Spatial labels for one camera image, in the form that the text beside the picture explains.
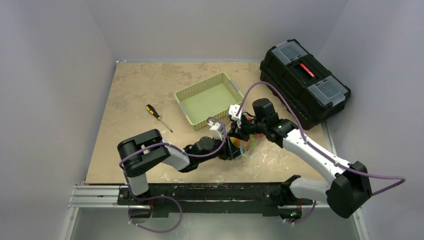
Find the clear zip top bag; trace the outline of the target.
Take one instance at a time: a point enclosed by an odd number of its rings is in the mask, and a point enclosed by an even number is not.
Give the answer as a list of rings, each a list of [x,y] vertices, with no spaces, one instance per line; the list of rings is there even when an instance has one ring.
[[[230,137],[231,143],[238,149],[240,157],[248,158],[249,153],[258,145],[258,143],[265,137],[264,134],[252,134],[249,140],[244,141],[235,137]]]

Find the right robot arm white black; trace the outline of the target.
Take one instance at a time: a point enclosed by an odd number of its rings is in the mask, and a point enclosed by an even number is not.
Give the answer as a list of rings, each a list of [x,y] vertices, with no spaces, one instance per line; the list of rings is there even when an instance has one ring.
[[[250,118],[243,115],[238,104],[228,108],[227,116],[231,121],[228,134],[243,141],[251,135],[262,134],[269,142],[298,156],[323,177],[322,181],[317,181],[293,175],[281,184],[281,205],[308,199],[327,204],[334,213],[347,219],[371,198],[365,165],[359,161],[350,163],[317,145],[294,122],[279,118],[269,99],[258,99],[252,106],[254,115]]]

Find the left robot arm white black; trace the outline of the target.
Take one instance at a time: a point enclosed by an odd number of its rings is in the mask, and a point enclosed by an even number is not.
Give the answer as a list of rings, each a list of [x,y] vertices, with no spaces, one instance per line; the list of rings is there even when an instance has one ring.
[[[181,173],[188,173],[208,160],[234,160],[241,150],[230,138],[201,137],[183,149],[165,142],[158,129],[152,129],[121,141],[117,145],[120,168],[130,188],[129,197],[138,205],[149,199],[147,172],[158,164],[166,164]]]

